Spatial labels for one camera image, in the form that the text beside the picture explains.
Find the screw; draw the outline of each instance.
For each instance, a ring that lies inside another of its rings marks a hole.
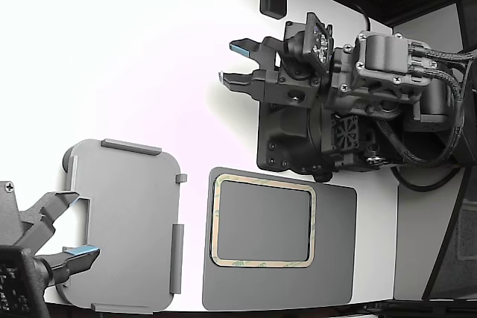
[[[351,51],[353,50],[353,47],[350,44],[346,44],[343,46],[343,51],[345,54],[351,54]]]
[[[7,193],[13,193],[15,191],[15,187],[13,186],[12,182],[5,183],[5,191]]]

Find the black cable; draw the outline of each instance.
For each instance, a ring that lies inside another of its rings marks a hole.
[[[379,130],[381,130],[382,134],[393,145],[394,149],[396,149],[397,153],[405,160],[405,162],[419,168],[436,168],[445,162],[452,155],[452,152],[462,134],[462,127],[460,125],[454,126],[442,153],[435,159],[425,160],[415,156],[409,151],[409,149],[399,140],[388,122],[378,119],[376,119],[375,122]]]
[[[371,21],[370,17],[365,13],[362,7],[353,3],[353,6],[358,9],[358,11],[363,14],[364,20],[366,20],[366,31],[371,31]]]
[[[477,55],[472,53],[463,54],[451,54],[449,52],[436,51],[430,48],[424,48],[423,46],[410,45],[409,51],[416,55],[428,57],[436,60],[455,61],[465,63],[467,61],[474,60]]]
[[[417,191],[419,193],[428,193],[430,191],[433,191],[433,190],[436,190],[436,189],[439,189],[439,188],[445,186],[445,184],[450,182],[458,174],[458,172],[461,171],[461,169],[460,168],[454,168],[444,178],[442,178],[438,182],[436,182],[434,184],[431,184],[431,185],[424,185],[424,186],[415,185],[415,184],[412,184],[412,183],[408,182],[406,179],[404,179],[404,177],[402,177],[402,175],[399,172],[399,170],[397,169],[397,167],[392,167],[391,171],[393,172],[394,177],[396,177],[396,179],[399,181],[399,183],[404,185],[407,189],[410,189],[412,191]]]
[[[461,97],[464,98],[465,95],[465,89],[467,87],[467,80],[469,78],[469,73],[470,73],[470,68],[472,67],[474,60],[469,61],[467,64],[467,68],[465,69],[465,74],[464,74],[464,79],[462,80],[462,86],[461,86]]]

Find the gray plastic tab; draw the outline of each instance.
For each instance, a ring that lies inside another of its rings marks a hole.
[[[134,153],[148,154],[149,156],[157,156],[162,152],[162,149],[158,147],[128,143],[126,141],[115,141],[114,139],[104,139],[101,142],[101,146],[118,150],[127,150]]]
[[[82,141],[66,156],[66,186],[89,203],[85,244],[101,254],[58,292],[72,305],[102,312],[164,310],[172,291],[180,291],[177,161],[159,148],[111,139]]]
[[[176,175],[176,183],[177,184],[182,184],[183,182],[187,182],[187,174]]]
[[[127,306],[127,305],[98,305],[91,304],[91,309],[94,312],[100,313],[119,313],[119,314],[153,314],[154,312],[149,307],[141,306]]]
[[[172,227],[171,283],[169,292],[180,294],[182,281],[182,254],[184,245],[184,225],[175,223]]]
[[[238,177],[248,181],[239,182]],[[213,206],[216,186],[219,209]],[[305,195],[306,188],[315,193],[315,212],[313,200]],[[309,232],[306,224],[314,219]],[[280,220],[284,220],[287,232],[277,225]],[[212,257],[212,232],[217,226],[218,257],[241,260],[232,266],[219,266],[214,261],[218,258]],[[203,306],[209,311],[267,311],[345,305],[353,292],[355,236],[356,191],[352,188],[213,169]],[[313,247],[303,241],[307,238],[315,240]],[[310,250],[314,253],[308,265],[304,264],[307,247],[308,257]],[[266,262],[250,266],[249,260]],[[279,260],[296,261],[277,266]]]

